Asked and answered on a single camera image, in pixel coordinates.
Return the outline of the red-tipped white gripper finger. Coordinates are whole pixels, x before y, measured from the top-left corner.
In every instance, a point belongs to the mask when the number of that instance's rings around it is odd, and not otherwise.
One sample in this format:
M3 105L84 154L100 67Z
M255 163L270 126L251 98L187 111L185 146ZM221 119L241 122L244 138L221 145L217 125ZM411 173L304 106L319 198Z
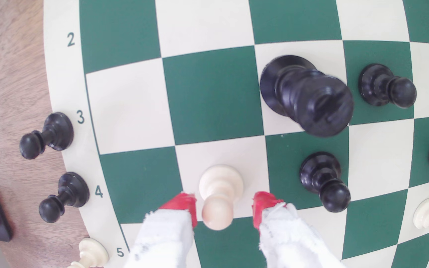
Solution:
M292 203L265 191L253 196L253 226L267 268L344 268Z
M146 214L125 268L185 268L197 226L196 198L181 192Z

